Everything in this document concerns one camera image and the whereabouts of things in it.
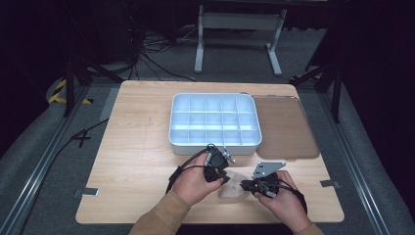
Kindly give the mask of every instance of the person's left hand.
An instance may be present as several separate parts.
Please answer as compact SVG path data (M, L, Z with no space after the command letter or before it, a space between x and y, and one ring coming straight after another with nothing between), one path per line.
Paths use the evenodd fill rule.
M208 153L203 153L185 167L173 184L172 191L182 198L191 207L200 202L209 193L216 191L222 185L223 179L207 183L204 177L204 165Z

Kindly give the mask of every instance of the tan sleeve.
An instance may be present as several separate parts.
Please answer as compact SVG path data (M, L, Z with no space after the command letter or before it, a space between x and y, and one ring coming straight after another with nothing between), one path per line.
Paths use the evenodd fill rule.
M190 206L170 190L137 220L129 234L175 234L189 210Z
M294 235L324 235L324 233L317 227L317 225L315 225L315 223L311 223L308 227L298 233L295 233Z

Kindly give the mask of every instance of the wooden table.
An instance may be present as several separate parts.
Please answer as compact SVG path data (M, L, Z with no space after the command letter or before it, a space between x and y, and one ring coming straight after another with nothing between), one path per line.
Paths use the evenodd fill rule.
M124 81L118 92L87 188L98 197L83 197L76 214L79 223L134 223L164 195L168 177L189 156L173 154L168 140L171 102L180 92L247 92L252 95L296 96L292 85ZM227 169L250 176L257 154L233 156ZM344 213L321 155L287 162L284 167L304 194L308 215L315 222L340 222ZM194 205L184 223L273 223L276 218L251 194L240 200L219 199L218 192Z

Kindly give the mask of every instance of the human hand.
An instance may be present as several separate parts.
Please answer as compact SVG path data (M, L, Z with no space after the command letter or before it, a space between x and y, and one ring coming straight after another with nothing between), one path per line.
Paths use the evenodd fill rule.
M290 184L293 189L298 190L291 175L286 170L278 170L277 175L279 179ZM273 199L260 193L255 193L254 196L294 233L302 231L311 224L311 220L305 213L300 200L289 190L280 188L277 196Z
M205 166L207 155L208 153L203 153L189 162L173 184L172 191L190 206L200 202L205 196L219 189L222 185L222 178L210 183L205 180L203 166Z

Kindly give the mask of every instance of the metal stand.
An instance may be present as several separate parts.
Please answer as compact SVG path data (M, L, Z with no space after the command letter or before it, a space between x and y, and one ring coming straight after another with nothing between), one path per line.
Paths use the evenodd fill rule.
M282 72L277 55L275 54L275 48L280 37L286 13L286 10L283 10L280 15L211 13L205 12L204 6L201 5L199 7L199 42L196 52L195 73L202 72L205 49L204 28L233 28L275 31L272 42L267 43L266 48L274 74L280 76Z
M290 80L290 84L297 86L321 73L319 81L314 85L318 93L325 93L334 82L332 98L332 115L336 123L339 123L339 104L342 90L342 73L339 63L329 64L311 70L302 76L296 76Z
M65 73L67 80L67 108L65 110L64 117L67 117L70 114L74 106L75 88L73 76L76 76L81 86L89 86L92 83L92 77L87 70L88 67L98 71L117 83L122 83L124 81L123 78L113 74L109 70L106 70L102 66L86 59L85 57L78 55L70 56L67 61L67 72Z

